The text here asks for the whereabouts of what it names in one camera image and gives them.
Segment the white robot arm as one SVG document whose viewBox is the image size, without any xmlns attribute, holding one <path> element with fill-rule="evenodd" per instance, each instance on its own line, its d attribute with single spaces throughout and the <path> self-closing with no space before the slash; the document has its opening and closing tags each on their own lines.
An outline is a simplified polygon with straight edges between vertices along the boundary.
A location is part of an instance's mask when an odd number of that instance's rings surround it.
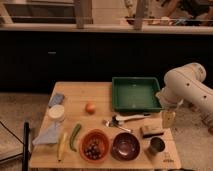
<svg viewBox="0 0 213 171">
<path fill-rule="evenodd" d="M 176 108 L 188 101 L 213 119 L 213 89 L 203 83 L 205 78 L 206 70 L 199 63 L 171 69 L 164 75 L 165 86 L 156 96 L 165 109 Z"/>
</svg>

